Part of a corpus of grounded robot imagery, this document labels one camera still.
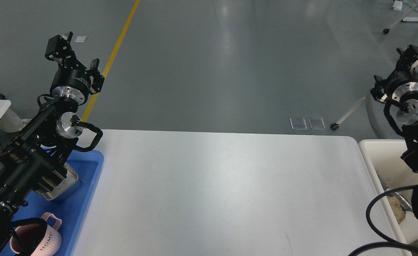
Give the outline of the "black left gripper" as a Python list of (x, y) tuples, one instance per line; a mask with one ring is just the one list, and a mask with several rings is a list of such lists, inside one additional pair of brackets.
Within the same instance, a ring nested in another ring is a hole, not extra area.
[(53, 97), (70, 96), (80, 106), (87, 102), (89, 94), (95, 95), (101, 92), (105, 76), (100, 73), (98, 58), (91, 61), (87, 74), (77, 69), (78, 60), (70, 44), (73, 35), (70, 31), (50, 38), (45, 50), (45, 58), (58, 65), (50, 94)]

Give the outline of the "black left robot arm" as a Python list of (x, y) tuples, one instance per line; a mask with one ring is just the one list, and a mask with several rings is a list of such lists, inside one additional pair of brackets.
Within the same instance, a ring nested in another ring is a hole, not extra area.
[(0, 253), (14, 237), (21, 249), (17, 255), (32, 255), (32, 245), (21, 241), (14, 227), (44, 226), (45, 221), (13, 221), (14, 215), (28, 206), (29, 193), (51, 193), (66, 179), (72, 151), (92, 151), (103, 135), (76, 114), (89, 95), (101, 92), (105, 77), (100, 60), (92, 60), (89, 68), (83, 65), (71, 48), (72, 37), (70, 31), (49, 39), (45, 58), (58, 64), (49, 93), (37, 97), (37, 115), (0, 152)]

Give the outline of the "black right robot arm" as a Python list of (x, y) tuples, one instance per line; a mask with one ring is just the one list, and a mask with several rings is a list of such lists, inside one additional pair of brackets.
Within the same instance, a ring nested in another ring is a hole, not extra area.
[[(418, 46), (408, 45), (397, 48), (399, 59), (387, 78), (375, 75), (375, 84), (370, 90), (374, 101), (384, 105), (383, 114), (392, 130), (404, 139), (407, 147), (401, 155), (404, 163), (418, 174)], [(351, 252), (358, 256), (372, 249), (394, 248), (418, 254), (418, 247), (399, 242), (375, 227), (370, 217), (373, 206), (385, 196), (401, 191), (412, 191), (411, 206), (418, 221), (418, 184), (385, 191), (376, 196), (367, 206), (365, 217), (368, 225), (383, 238), (382, 242), (369, 243)]]

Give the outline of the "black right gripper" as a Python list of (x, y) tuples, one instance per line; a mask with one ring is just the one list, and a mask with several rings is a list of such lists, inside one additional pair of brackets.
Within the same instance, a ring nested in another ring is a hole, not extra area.
[(388, 99), (400, 101), (406, 94), (418, 92), (418, 46), (408, 45), (406, 48), (396, 48), (399, 59), (396, 62), (396, 73), (387, 79), (374, 75), (374, 87), (370, 89), (373, 100), (386, 104)]

